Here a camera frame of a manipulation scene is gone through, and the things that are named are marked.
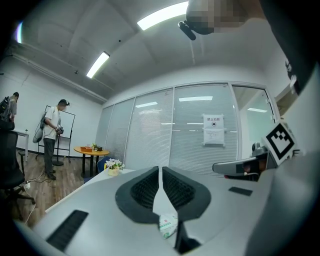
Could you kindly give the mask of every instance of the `backpack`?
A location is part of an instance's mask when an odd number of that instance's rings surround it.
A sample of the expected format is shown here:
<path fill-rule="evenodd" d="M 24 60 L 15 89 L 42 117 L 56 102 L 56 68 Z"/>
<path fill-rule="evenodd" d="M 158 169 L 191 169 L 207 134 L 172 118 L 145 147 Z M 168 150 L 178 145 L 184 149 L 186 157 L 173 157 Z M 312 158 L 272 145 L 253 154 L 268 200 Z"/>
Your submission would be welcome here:
<path fill-rule="evenodd" d="M 3 119 L 3 115 L 6 112 L 7 107 L 9 106 L 9 96 L 5 97 L 0 103 L 0 119 Z"/>
<path fill-rule="evenodd" d="M 32 140 L 33 143 L 39 143 L 42 140 L 44 127 L 46 126 L 46 122 L 45 122 L 46 121 L 46 114 L 47 114 L 47 112 L 43 113 L 43 115 L 41 117 L 41 120 L 40 120 L 38 126 L 35 129 L 34 137 L 33 137 L 33 140 Z"/>

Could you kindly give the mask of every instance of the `gray pants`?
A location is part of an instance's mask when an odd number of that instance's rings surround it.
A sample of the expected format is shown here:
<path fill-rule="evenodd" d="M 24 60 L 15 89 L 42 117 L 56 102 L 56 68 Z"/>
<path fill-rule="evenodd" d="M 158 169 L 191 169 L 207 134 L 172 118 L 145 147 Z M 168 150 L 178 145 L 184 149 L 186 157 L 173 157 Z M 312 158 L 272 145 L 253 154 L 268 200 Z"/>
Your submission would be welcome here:
<path fill-rule="evenodd" d="M 55 139 L 51 138 L 44 138 L 43 144 L 44 144 L 44 168 L 46 174 L 52 174 L 52 157 L 54 156 L 54 150 L 55 150 Z"/>

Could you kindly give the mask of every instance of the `white t-shirt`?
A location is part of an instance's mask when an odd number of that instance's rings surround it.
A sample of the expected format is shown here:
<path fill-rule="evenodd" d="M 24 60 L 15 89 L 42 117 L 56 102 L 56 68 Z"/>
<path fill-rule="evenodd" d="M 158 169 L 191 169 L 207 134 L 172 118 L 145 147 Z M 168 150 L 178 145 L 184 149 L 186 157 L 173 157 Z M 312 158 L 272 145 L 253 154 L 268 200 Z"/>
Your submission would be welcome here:
<path fill-rule="evenodd" d="M 45 114 L 45 118 L 49 118 L 50 122 L 54 125 L 57 126 L 60 124 L 61 119 L 60 119 L 60 114 L 59 110 L 56 106 L 52 106 L 47 113 Z M 49 125 L 45 125 L 43 128 L 43 138 L 48 138 L 48 139 L 56 139 L 56 131 L 55 129 L 51 128 Z"/>

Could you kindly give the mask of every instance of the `wooden floor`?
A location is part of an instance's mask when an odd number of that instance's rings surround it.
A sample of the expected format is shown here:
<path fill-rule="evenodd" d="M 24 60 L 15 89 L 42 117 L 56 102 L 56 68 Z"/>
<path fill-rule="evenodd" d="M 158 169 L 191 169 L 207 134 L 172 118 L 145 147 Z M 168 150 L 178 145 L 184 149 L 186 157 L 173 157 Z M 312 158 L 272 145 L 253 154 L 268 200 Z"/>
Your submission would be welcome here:
<path fill-rule="evenodd" d="M 20 155 L 18 155 L 18 152 L 16 155 L 19 165 L 21 166 Z M 37 182 L 30 183 L 31 188 L 28 189 L 27 192 L 35 199 L 35 209 L 27 222 L 27 225 L 29 227 L 33 227 L 46 214 L 46 209 L 48 209 L 84 184 L 84 180 L 81 178 L 81 158 L 71 158 L 70 163 L 68 161 L 68 158 L 60 158 L 59 160 L 63 161 L 63 165 L 53 167 L 53 169 L 56 171 L 56 173 L 54 174 L 56 176 L 56 180 L 52 180 L 50 182 L 48 182 L 49 180 L 44 181 L 45 179 L 47 179 L 47 177 L 45 174 L 43 174 L 41 178 L 37 180 Z M 89 158 L 85 160 L 85 167 L 86 170 L 89 170 Z M 28 162 L 24 162 L 25 179 L 31 180 L 39 177 L 42 171 L 44 171 L 44 168 L 44 156 L 39 155 L 36 159 L 36 154 L 29 153 Z M 18 199 L 18 204 L 23 216 L 23 220 L 25 222 L 31 210 L 34 208 L 34 205 L 30 200 L 23 199 Z M 13 207 L 12 217 L 16 219 L 17 216 L 18 214 Z"/>

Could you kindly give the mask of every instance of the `glass wall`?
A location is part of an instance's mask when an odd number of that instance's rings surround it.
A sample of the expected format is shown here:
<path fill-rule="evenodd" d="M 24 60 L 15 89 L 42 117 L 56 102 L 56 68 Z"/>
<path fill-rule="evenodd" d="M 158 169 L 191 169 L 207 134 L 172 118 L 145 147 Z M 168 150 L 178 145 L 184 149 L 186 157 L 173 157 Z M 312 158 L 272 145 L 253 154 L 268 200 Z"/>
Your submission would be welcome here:
<path fill-rule="evenodd" d="M 135 99 L 125 153 L 133 170 L 168 166 L 173 89 Z"/>
<path fill-rule="evenodd" d="M 125 158 L 128 129 L 134 101 L 135 99 L 132 98 L 114 105 L 106 138 L 105 148 L 110 151 L 110 156 L 119 159 L 121 162 Z"/>
<path fill-rule="evenodd" d="M 160 90 L 105 108 L 96 143 L 106 142 L 127 169 L 170 166 L 215 175 L 214 163 L 250 157 L 252 144 L 274 125 L 269 102 L 263 89 L 228 83 Z M 224 145 L 203 144 L 203 114 L 224 115 Z"/>
<path fill-rule="evenodd" d="M 108 127 L 113 109 L 114 106 L 109 106 L 102 110 L 98 130 L 96 132 L 95 143 L 103 149 L 106 149 Z"/>
<path fill-rule="evenodd" d="M 275 124 L 274 114 L 263 89 L 233 86 L 238 104 L 242 132 L 241 159 L 252 155 L 252 145 L 256 142 L 263 144 L 262 137 Z"/>
<path fill-rule="evenodd" d="M 205 115 L 224 115 L 225 145 L 204 142 Z M 187 86 L 174 92 L 170 167 L 219 175 L 212 165 L 235 161 L 238 154 L 237 119 L 229 86 Z"/>

